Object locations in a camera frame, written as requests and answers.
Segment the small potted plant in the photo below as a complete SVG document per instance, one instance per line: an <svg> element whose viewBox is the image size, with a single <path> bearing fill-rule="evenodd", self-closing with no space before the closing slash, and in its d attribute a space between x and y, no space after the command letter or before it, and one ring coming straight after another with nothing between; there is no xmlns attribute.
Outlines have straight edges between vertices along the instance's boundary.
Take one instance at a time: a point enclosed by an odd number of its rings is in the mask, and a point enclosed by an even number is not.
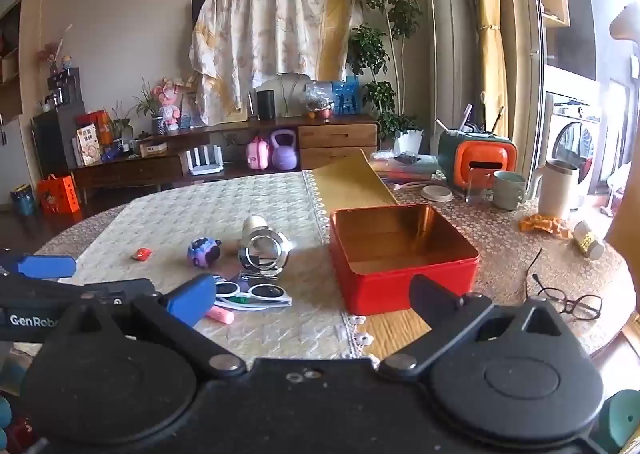
<svg viewBox="0 0 640 454"><path fill-rule="evenodd" d="M347 62L355 75L362 75L365 69L371 71L373 82L364 85L364 103L370 102L377 113L380 139L386 142L395 140L394 150L398 152L418 152L422 131L418 129L413 116L404 114L404 44L417 30L417 18L422 11L414 0L364 2L369 8L378 10L384 16L388 33L368 24L353 28L349 37ZM385 50L385 37L389 39L391 57ZM396 40L400 40L399 59L396 58ZM386 63L390 60L396 78L395 90L390 82L379 81L376 78L381 71L386 74Z"/></svg>
<svg viewBox="0 0 640 454"><path fill-rule="evenodd" d="M142 79L142 89L140 91L142 93L141 97L135 97L137 104L135 105L136 113L140 116L151 115L151 133L165 134L166 127L164 126L164 119L162 118L162 114L160 113L161 104L160 100L154 96L151 90L151 85L148 82L145 82L145 79Z"/></svg>
<svg viewBox="0 0 640 454"><path fill-rule="evenodd" d="M122 102L119 104L116 102L116 108L111 110L113 111L113 118L110 123L111 134L113 134L113 145L117 147L118 150L122 150L122 137L127 129L130 129L131 135L133 136L133 127L131 126L131 117L129 115L134 108L135 106L127 111L127 114L121 116L120 113L124 112Z"/></svg>

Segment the purple toy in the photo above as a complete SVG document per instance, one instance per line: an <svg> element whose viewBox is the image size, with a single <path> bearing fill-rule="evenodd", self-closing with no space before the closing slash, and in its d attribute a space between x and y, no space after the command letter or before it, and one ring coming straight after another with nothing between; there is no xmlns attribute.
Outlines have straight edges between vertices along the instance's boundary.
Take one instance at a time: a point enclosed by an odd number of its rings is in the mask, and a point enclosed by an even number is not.
<svg viewBox="0 0 640 454"><path fill-rule="evenodd" d="M276 136L290 136L291 145L281 145L277 142ZM298 155L296 154L296 133L291 129L274 130L271 133L271 145L273 145L273 155L271 164L279 170L295 169L298 165Z"/></svg>
<svg viewBox="0 0 640 454"><path fill-rule="evenodd" d="M220 240L199 238L192 241L187 249L189 262L197 268L207 268L220 257Z"/></svg>

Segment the pink marker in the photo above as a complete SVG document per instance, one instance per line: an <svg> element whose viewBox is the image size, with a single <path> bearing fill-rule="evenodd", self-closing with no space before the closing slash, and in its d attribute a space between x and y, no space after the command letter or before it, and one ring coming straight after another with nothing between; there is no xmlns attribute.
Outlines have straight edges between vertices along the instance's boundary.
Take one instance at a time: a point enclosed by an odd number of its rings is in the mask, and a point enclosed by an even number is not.
<svg viewBox="0 0 640 454"><path fill-rule="evenodd" d="M206 316L210 319L217 320L218 322L222 322L223 324L231 324L234 321L233 312L226 310L224 308L220 308L218 306L214 306L209 311L206 312Z"/></svg>

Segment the white plant pot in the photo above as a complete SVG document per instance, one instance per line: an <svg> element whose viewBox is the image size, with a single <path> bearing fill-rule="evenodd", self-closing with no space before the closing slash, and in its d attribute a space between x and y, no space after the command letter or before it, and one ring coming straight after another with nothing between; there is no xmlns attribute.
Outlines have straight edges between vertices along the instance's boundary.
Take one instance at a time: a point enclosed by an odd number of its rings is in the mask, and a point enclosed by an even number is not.
<svg viewBox="0 0 640 454"><path fill-rule="evenodd" d="M404 132L398 136L394 142L394 153L402 154L404 152L409 152L412 154L418 154L423 134L423 130L408 130L407 132Z"/></svg>

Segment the purple kettlebell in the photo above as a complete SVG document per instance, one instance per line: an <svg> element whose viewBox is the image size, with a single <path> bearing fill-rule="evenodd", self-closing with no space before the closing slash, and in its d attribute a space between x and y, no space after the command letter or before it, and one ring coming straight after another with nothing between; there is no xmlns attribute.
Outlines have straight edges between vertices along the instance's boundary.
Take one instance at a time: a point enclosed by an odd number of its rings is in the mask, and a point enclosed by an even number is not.
<svg viewBox="0 0 640 454"><path fill-rule="evenodd" d="M290 145L279 144L276 136L290 136L292 142ZM298 155L296 154L296 133L291 129L274 130L271 133L271 145L273 145L273 155L271 164L279 170L291 170L298 166Z"/></svg>

